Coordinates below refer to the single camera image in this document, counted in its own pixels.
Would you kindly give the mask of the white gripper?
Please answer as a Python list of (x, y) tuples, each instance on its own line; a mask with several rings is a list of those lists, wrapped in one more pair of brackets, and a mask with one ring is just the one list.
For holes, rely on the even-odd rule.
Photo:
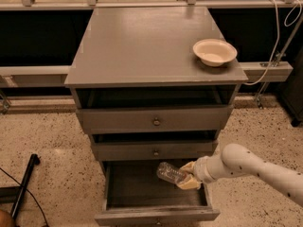
[(207, 160), (208, 156), (205, 156), (197, 159), (195, 162), (191, 161), (184, 166), (181, 166), (180, 169), (182, 171), (190, 174), (194, 173), (194, 176), (197, 180), (192, 176), (187, 176), (184, 180), (179, 182), (177, 186), (182, 190), (190, 190), (199, 189), (201, 187), (201, 183), (213, 183), (214, 179), (207, 169)]

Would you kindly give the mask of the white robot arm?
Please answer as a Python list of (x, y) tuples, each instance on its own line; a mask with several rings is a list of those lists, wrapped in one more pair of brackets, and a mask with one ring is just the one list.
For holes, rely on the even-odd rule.
[(303, 174), (265, 161), (250, 149), (229, 144), (210, 157), (201, 157), (181, 167), (185, 175), (176, 181), (183, 189), (198, 189), (202, 183), (244, 175), (258, 177), (291, 201), (303, 206)]

